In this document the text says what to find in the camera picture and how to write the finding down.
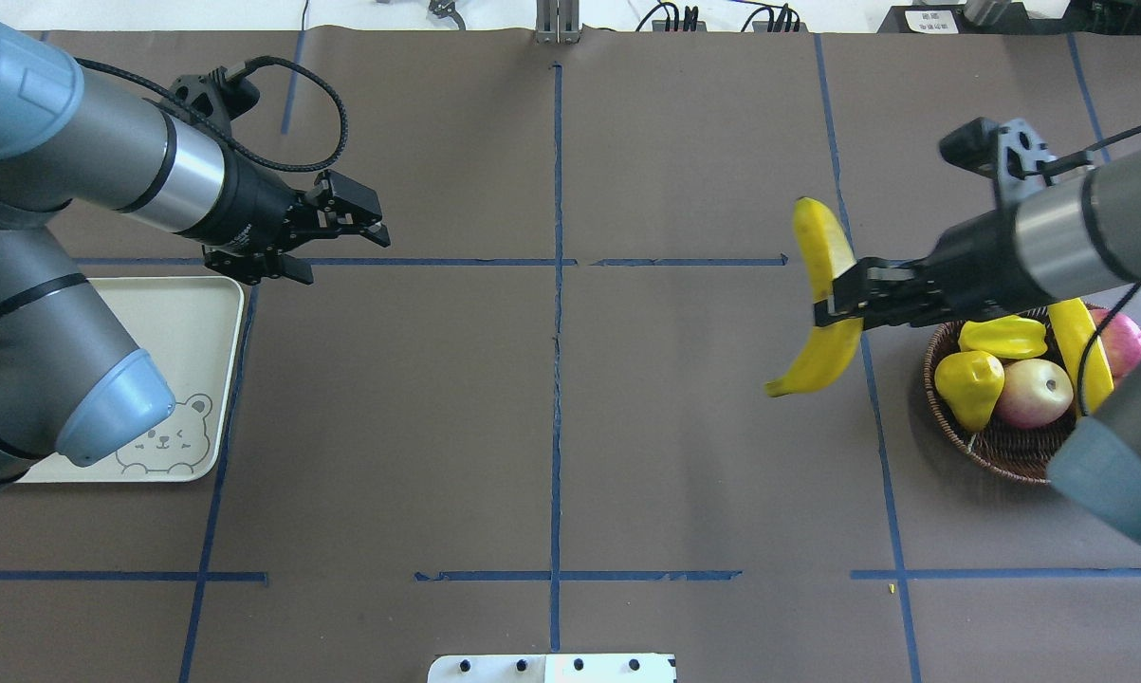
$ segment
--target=bear drawing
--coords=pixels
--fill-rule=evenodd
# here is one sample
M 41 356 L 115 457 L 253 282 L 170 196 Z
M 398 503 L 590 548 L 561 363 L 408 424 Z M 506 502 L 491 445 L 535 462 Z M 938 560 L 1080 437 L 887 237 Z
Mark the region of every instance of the bear drawing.
M 175 406 L 175 412 L 164 422 L 115 450 L 115 461 L 123 465 L 123 474 L 129 471 L 132 474 L 151 471 L 193 474 L 194 466 L 203 462 L 211 448 L 208 415 L 211 415 L 211 398 L 207 393 L 195 393 Z

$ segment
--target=white bracket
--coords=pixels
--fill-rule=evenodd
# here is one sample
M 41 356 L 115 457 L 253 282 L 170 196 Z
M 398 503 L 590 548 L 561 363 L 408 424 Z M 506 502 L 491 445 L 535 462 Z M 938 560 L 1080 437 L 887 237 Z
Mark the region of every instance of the white bracket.
M 427 683 L 675 683 L 675 657 L 662 653 L 445 656 Z
M 578 42 L 578 0 L 536 0 L 536 42 Z

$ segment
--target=pink fruit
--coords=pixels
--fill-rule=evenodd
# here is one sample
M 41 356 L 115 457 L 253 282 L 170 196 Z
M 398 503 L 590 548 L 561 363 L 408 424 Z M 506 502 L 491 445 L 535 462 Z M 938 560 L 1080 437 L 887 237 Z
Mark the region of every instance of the pink fruit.
M 1095 325 L 1100 325 L 1108 312 L 1100 308 L 1090 311 Z M 1141 361 L 1141 330 L 1125 314 L 1114 316 L 1100 339 L 1104 347 L 1104 359 L 1109 361 L 1109 372 L 1115 377 L 1126 376 Z
M 1068 372 L 1042 358 L 1004 366 L 1004 390 L 995 414 L 1018 429 L 1035 429 L 1060 418 L 1071 406 Z

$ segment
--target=yellow banana held by gripper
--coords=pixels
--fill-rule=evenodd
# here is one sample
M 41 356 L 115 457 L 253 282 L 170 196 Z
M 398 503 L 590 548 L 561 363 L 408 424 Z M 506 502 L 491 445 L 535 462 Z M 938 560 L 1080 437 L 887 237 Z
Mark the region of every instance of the yellow banana held by gripper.
M 794 236 L 810 279 L 815 302 L 831 296 L 832 280 L 852 267 L 857 259 L 848 245 L 840 221 L 823 202 L 801 197 L 794 206 Z M 811 327 L 806 347 L 785 375 L 764 384 L 769 397 L 817 392 L 843 375 L 857 352 L 864 324 L 842 319 L 827 327 Z

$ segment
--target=fruit basket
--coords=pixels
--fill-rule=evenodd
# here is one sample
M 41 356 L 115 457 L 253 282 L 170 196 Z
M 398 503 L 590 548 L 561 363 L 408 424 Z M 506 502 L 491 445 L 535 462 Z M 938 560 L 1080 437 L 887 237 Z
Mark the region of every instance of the fruit basket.
M 1042 358 L 1059 364 L 1060 367 L 1063 366 L 1046 308 L 1034 308 L 1021 312 L 1020 316 L 1046 325 L 1047 351 Z M 1075 415 L 1068 410 L 1055 422 L 1038 429 L 1017 429 L 1000 420 L 1000 416 L 993 415 L 992 422 L 987 423 L 981 432 L 965 431 L 953 416 L 950 407 L 940 397 L 933 382 L 933 373 L 941 359 L 960 350 L 957 338 L 961 330 L 962 320 L 938 325 L 924 351 L 924 397 L 929 401 L 937 424 L 946 433 L 947 440 L 978 466 L 1021 483 L 1050 483 L 1046 478 L 1046 465 L 1075 429 Z

